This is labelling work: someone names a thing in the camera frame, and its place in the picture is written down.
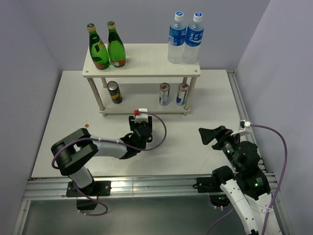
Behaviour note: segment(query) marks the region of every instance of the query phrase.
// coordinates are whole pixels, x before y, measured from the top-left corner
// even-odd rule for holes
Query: yellow label
[[[118,96],[119,96],[119,94],[116,94],[116,95],[113,95],[113,96],[111,95],[111,98],[112,99],[116,99],[116,98],[118,98]]]

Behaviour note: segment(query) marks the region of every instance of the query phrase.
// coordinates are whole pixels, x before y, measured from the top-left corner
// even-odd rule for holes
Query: can
[[[114,104],[119,104],[122,102],[123,100],[122,94],[116,82],[114,81],[108,82],[108,91]]]
[[[184,105],[185,104],[188,89],[189,89],[189,86],[187,83],[180,83],[180,85],[178,86],[177,98],[176,98],[176,104],[177,105]]]
[[[168,105],[170,102],[170,84],[168,83],[162,83],[160,85],[160,105]]]

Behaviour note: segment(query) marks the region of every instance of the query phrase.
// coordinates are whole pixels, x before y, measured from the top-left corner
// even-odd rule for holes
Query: plastic water bottle
[[[183,23],[184,13],[178,11],[175,13],[175,21],[170,26],[170,36],[168,42],[167,59],[173,64],[182,61],[184,51],[184,42],[186,36],[186,25]]]
[[[202,13],[196,12],[194,20],[188,25],[186,33],[183,60],[187,64],[194,64],[198,60],[198,53],[203,36]]]

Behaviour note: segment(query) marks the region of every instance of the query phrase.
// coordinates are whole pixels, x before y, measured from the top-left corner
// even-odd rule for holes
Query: green glass bottle
[[[94,24],[88,24],[87,29],[89,32],[89,51],[92,61],[98,69],[105,70],[110,65],[107,48],[97,34]]]
[[[115,23],[113,21],[108,22],[109,29],[109,42],[108,52],[110,60],[115,67],[122,67],[126,63],[125,48],[115,29]]]

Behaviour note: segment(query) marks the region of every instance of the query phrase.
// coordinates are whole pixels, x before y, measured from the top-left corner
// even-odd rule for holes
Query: bottle cap
[[[115,29],[115,23],[114,23],[114,21],[109,21],[109,22],[108,22],[108,29]]]
[[[202,13],[201,12],[196,12],[194,14],[194,22],[199,23],[202,21]]]
[[[182,21],[184,19],[184,13],[182,11],[178,11],[175,13],[175,21]]]
[[[96,31],[96,26],[94,26],[94,24],[90,23],[87,25],[87,29],[89,32],[93,32],[93,31]]]

